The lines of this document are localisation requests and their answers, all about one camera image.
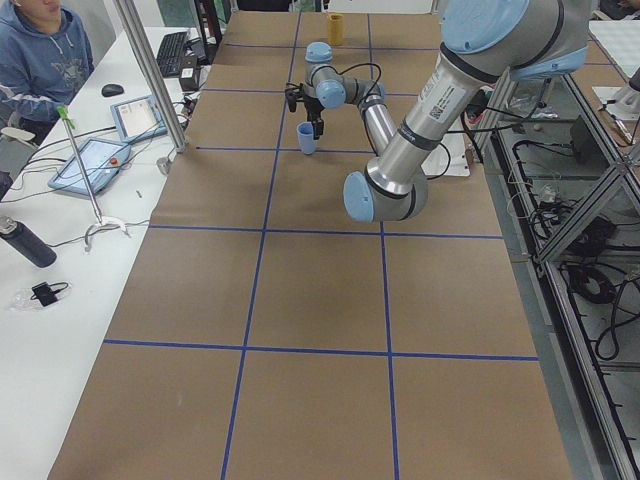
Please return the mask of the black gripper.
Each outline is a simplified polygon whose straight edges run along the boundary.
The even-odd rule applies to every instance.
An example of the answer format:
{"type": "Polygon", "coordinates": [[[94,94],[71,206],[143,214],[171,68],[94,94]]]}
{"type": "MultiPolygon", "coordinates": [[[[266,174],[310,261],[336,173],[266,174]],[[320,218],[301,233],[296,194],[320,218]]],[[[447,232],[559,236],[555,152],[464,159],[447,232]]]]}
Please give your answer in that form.
{"type": "Polygon", "coordinates": [[[307,119],[312,120],[313,138],[319,139],[324,134],[324,121],[321,118],[323,111],[323,105],[317,98],[307,97],[305,99],[305,109],[307,112],[307,119]]]}

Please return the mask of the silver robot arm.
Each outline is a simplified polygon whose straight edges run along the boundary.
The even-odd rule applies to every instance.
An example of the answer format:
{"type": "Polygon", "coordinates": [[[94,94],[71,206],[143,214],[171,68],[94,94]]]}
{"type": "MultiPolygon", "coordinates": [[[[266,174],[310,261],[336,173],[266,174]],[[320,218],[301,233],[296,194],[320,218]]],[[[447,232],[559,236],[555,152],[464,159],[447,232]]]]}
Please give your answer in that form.
{"type": "Polygon", "coordinates": [[[375,81],[338,73],[333,52],[313,42],[305,53],[299,96],[314,134],[320,114],[357,106],[376,153],[343,186],[345,209],[356,222],[402,221],[417,215],[428,197],[424,161],[484,86],[503,73],[514,80],[546,79],[578,70],[585,62],[588,1],[451,1],[442,15],[436,69],[400,123],[394,123],[375,81]]]}

